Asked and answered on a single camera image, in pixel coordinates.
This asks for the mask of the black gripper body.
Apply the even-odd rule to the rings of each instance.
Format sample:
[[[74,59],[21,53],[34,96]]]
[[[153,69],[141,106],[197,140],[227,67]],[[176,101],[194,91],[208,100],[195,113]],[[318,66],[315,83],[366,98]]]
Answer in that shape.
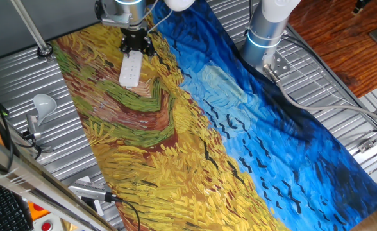
[[[128,41],[129,47],[131,47],[131,51],[140,51],[141,53],[144,53],[143,51],[143,41],[144,37],[147,36],[147,30],[144,28],[141,28],[137,31],[131,31],[122,28],[122,37],[126,37]]]

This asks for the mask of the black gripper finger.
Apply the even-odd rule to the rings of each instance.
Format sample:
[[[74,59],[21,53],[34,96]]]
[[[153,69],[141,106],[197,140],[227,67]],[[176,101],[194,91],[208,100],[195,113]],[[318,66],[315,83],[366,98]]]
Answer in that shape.
[[[153,57],[155,55],[153,42],[148,36],[144,37],[143,48],[144,48],[143,51],[147,56]]]
[[[119,51],[126,56],[126,58],[130,57],[131,47],[128,45],[128,41],[126,37],[123,37],[121,40],[121,45],[119,47]]]

